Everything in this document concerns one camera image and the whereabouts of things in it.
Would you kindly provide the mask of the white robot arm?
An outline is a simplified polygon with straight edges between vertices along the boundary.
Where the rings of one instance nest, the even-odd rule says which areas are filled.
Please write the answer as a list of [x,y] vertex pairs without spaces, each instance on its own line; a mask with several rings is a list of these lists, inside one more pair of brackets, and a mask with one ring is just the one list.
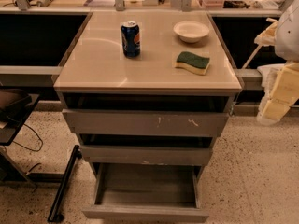
[[263,125],[279,122],[299,99],[299,0],[293,0],[278,21],[256,36],[254,42],[273,46],[283,66],[265,65],[262,74],[264,97],[257,120]]

